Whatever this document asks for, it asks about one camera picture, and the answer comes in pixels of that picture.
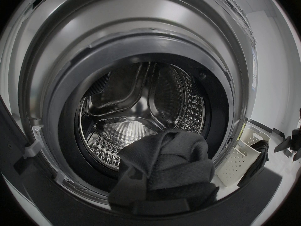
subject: white laundry basket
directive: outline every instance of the white laundry basket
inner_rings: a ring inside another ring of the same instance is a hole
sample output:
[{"label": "white laundry basket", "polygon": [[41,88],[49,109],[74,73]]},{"label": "white laundry basket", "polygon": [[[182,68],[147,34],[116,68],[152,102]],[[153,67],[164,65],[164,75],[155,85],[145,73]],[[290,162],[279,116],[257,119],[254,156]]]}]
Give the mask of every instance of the white laundry basket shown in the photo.
[{"label": "white laundry basket", "polygon": [[216,169],[216,175],[226,187],[237,183],[256,161],[261,153],[250,146],[260,140],[269,142],[270,137],[252,126],[246,126],[236,146]]}]

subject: black cloth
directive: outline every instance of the black cloth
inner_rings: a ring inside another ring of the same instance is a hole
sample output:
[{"label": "black cloth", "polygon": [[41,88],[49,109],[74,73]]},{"label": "black cloth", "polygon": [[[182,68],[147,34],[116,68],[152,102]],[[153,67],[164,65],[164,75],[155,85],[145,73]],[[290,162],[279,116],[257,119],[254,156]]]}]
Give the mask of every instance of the black cloth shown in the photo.
[{"label": "black cloth", "polygon": [[256,174],[261,168],[264,167],[265,162],[269,160],[268,157],[268,150],[269,150],[269,143],[268,141],[261,140],[256,142],[255,144],[251,145],[251,147],[258,152],[261,152],[261,154],[258,156],[256,161],[250,166],[248,171],[245,173],[245,175],[241,178],[237,186],[242,187],[246,185],[249,180]]},{"label": "black cloth", "polygon": [[149,201],[186,198],[190,208],[216,200],[218,187],[210,183],[214,164],[205,139],[195,133],[168,130],[135,141],[119,152],[119,179],[133,166],[147,177]]}]

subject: floor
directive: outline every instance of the floor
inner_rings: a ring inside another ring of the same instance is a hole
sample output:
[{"label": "floor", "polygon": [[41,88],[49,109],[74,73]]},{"label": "floor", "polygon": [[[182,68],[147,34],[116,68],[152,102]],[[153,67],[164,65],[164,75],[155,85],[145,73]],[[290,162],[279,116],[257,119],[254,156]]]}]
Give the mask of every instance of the floor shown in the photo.
[{"label": "floor", "polygon": [[[282,181],[279,185],[278,190],[276,191],[274,197],[271,199],[270,203],[266,206],[265,210],[257,217],[257,219],[252,223],[251,226],[262,225],[280,206],[283,200],[288,196],[288,193],[291,191],[292,187],[295,185],[297,179],[301,174],[301,164],[299,161],[293,162],[292,157],[287,157],[283,152],[274,153],[274,149],[277,145],[282,142],[282,138],[275,133],[269,133],[253,124],[247,123],[254,128],[267,134],[271,140],[269,142],[269,161],[266,162],[265,167],[270,170],[278,173],[282,176]],[[221,180],[215,175],[212,183],[216,186],[219,186],[219,192],[217,194],[217,199],[224,198],[230,193],[238,189],[237,184],[230,187],[224,186]]]}]

